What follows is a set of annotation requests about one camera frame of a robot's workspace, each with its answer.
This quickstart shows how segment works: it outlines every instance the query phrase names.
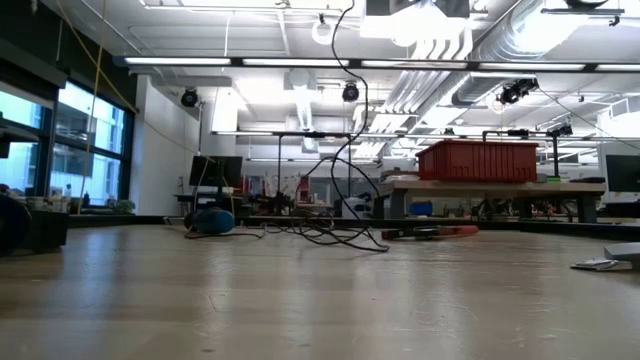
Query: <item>red storage bin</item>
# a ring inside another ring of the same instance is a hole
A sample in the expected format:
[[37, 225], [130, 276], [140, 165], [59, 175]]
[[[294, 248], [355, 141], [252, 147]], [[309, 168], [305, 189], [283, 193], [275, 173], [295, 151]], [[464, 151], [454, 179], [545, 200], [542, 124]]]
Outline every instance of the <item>red storage bin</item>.
[[422, 180], [534, 182], [532, 143], [443, 140], [419, 152]]

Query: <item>gray floor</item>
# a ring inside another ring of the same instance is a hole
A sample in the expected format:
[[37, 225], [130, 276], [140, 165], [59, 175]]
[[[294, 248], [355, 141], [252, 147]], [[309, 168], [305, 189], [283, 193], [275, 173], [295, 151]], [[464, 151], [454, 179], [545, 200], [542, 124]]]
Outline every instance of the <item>gray floor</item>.
[[598, 240], [483, 232], [388, 254], [288, 235], [72, 230], [0, 261], [1, 359], [638, 359], [640, 275]]

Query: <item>glass window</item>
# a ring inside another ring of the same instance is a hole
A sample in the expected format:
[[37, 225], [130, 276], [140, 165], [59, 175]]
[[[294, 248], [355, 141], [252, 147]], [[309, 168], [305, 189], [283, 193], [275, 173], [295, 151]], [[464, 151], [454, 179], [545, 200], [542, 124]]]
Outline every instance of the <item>glass window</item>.
[[82, 175], [87, 167], [84, 190], [89, 194], [91, 205], [107, 205], [109, 199], [119, 198], [120, 160], [98, 154], [90, 154], [86, 163], [85, 150], [56, 144], [53, 149], [51, 170], [51, 191], [66, 194], [71, 188], [71, 196], [78, 198], [82, 189]]
[[93, 94], [67, 83], [59, 93], [56, 134], [84, 142], [91, 136], [94, 146], [121, 154], [124, 111], [97, 98], [89, 122], [92, 105]]
[[23, 125], [39, 128], [42, 124], [43, 107], [31, 101], [0, 91], [2, 118]]
[[0, 159], [0, 183], [24, 192], [35, 186], [38, 144], [11, 143], [9, 157]]

